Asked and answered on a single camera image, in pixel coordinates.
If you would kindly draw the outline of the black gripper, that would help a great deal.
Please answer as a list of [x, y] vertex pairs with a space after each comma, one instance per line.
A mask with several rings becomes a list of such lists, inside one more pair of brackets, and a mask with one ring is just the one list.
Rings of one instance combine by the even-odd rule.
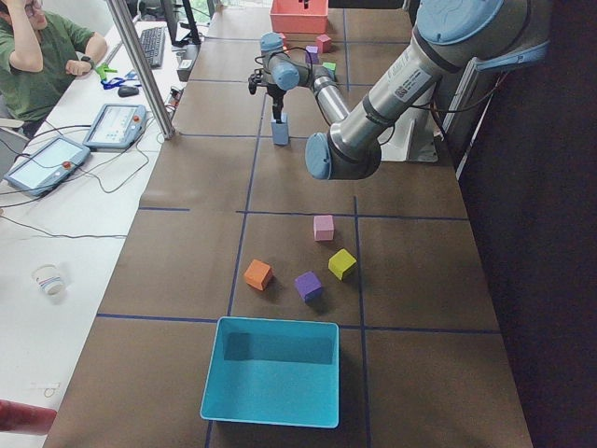
[[[256, 68], [248, 78], [248, 90], [251, 95], [256, 95], [258, 89], [264, 89], [271, 94], [271, 73], [264, 68]], [[276, 92], [272, 96], [272, 115], [275, 123], [283, 122], [285, 92]]]

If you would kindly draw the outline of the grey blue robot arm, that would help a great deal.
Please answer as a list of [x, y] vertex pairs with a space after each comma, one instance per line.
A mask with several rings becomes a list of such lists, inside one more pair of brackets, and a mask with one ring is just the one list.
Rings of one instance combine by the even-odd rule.
[[312, 91], [330, 127], [307, 141], [311, 176], [354, 180], [372, 175], [382, 160], [380, 136], [443, 77], [471, 60], [481, 71], [511, 71], [541, 61], [549, 42], [550, 1], [422, 1], [410, 44], [353, 109], [348, 109], [326, 68], [292, 60], [276, 33], [260, 39], [261, 66], [248, 79], [264, 87], [275, 119], [287, 91]]

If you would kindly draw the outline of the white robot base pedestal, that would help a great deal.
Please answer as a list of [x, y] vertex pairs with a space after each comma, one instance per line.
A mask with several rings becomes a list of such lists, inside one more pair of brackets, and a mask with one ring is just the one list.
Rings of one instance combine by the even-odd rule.
[[437, 162], [435, 127], [428, 100], [417, 102], [378, 138], [382, 161]]

